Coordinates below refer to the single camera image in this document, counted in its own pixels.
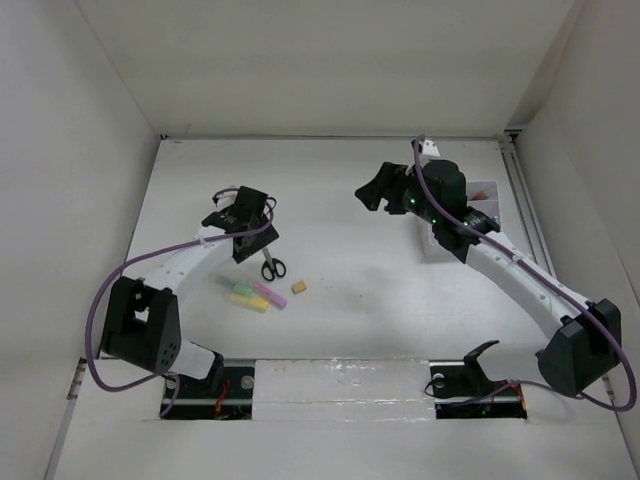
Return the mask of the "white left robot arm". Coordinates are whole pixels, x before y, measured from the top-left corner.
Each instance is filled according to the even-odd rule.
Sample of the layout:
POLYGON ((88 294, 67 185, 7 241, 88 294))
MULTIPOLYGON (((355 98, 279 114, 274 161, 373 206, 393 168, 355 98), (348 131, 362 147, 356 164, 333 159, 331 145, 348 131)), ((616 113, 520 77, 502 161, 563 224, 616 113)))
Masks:
POLYGON ((240 186, 213 200, 226 204, 201 221, 192 240, 125 262, 99 290, 109 296, 101 351, 205 397, 222 387, 224 358, 183 337, 180 303, 227 261, 240 264, 279 237, 272 196, 240 186))

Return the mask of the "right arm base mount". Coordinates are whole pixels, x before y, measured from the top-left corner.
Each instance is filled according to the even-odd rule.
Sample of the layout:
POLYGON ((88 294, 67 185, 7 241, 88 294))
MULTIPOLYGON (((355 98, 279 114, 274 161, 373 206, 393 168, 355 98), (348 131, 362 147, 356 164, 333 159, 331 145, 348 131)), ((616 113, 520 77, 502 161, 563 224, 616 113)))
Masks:
POLYGON ((522 388, 490 379, 480 365, 480 355, 498 343, 484 342, 460 360, 429 362, 424 394, 435 400, 437 420, 528 418, 522 388))

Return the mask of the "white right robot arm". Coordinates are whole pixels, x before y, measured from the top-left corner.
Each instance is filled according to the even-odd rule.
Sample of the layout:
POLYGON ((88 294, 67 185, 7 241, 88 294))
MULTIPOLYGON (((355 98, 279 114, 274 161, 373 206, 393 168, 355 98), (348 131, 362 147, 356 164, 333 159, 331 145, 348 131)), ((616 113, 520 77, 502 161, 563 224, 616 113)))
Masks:
POLYGON ((581 394, 626 361, 619 309, 560 286, 522 254, 491 216, 468 202, 466 188, 465 176, 449 160, 422 167, 385 162, 355 196, 370 211, 411 213, 429 223, 441 247, 490 279, 548 338, 536 354, 546 383, 565 396, 581 394))

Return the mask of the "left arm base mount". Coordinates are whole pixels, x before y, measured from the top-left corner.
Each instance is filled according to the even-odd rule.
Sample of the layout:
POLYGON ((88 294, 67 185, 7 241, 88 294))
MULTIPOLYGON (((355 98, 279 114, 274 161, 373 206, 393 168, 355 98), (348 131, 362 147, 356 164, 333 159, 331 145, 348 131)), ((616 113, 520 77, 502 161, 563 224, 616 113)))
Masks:
POLYGON ((163 420, 251 420, 255 386, 255 361, 231 360, 225 363, 218 387, 211 391, 197 381, 180 377, 180 385, 167 381, 160 412, 169 410, 163 420))

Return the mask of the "black handled scissors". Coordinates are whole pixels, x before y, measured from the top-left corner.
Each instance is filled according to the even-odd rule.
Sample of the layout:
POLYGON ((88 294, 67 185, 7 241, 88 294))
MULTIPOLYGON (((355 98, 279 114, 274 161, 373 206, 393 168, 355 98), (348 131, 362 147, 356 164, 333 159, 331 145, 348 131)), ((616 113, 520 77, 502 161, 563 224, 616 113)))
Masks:
POLYGON ((276 279, 284 278, 287 274, 285 263, 271 255, 267 247, 261 250, 264 256, 264 262, 261 267, 261 276, 267 282, 273 282, 276 279))

